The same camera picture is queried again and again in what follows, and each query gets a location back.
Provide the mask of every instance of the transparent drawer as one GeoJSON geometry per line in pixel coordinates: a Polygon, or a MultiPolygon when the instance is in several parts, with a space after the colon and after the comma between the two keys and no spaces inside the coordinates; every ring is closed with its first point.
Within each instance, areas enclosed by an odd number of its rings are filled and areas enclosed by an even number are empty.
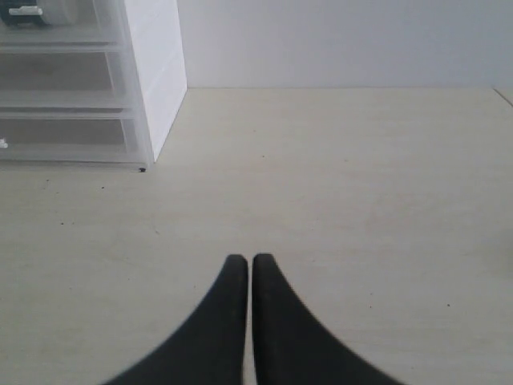
{"type": "Polygon", "coordinates": [[[123,41],[119,0],[0,0],[0,43],[123,41]]]}
{"type": "Polygon", "coordinates": [[[0,107],[128,105],[121,54],[0,53],[0,107]]]}
{"type": "Polygon", "coordinates": [[[0,160],[143,163],[123,119],[0,119],[0,160]]]}

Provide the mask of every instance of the white floor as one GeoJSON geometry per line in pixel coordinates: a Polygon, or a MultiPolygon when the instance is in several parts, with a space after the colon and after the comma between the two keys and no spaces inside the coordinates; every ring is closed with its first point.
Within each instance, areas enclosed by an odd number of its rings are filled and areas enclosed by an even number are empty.
{"type": "Polygon", "coordinates": [[[511,385],[512,143],[492,90],[197,90],[151,172],[4,169],[2,383],[100,383],[269,251],[399,379],[511,385]]]}

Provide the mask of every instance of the plastic drawer unit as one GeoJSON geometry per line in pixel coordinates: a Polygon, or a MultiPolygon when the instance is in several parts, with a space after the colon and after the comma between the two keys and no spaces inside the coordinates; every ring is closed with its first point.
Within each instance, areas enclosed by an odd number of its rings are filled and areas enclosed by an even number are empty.
{"type": "Polygon", "coordinates": [[[176,0],[0,0],[0,160],[148,166],[186,89],[176,0]]]}

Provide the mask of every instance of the small item in drawer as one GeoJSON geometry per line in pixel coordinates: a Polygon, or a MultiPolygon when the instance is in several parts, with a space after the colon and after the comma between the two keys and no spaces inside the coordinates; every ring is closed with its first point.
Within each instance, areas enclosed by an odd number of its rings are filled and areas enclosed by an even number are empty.
{"type": "Polygon", "coordinates": [[[78,0],[0,0],[0,19],[7,26],[65,26],[79,16],[78,0]]]}

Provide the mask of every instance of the black rubber tip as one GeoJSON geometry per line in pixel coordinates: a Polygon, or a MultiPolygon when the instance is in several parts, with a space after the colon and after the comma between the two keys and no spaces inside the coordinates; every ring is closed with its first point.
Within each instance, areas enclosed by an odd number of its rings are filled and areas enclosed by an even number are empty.
{"type": "Polygon", "coordinates": [[[241,385],[247,305],[248,263],[232,255],[182,327],[106,385],[241,385]]]}
{"type": "Polygon", "coordinates": [[[253,261],[252,332],[259,385],[399,384],[315,319],[270,254],[253,261]]]}

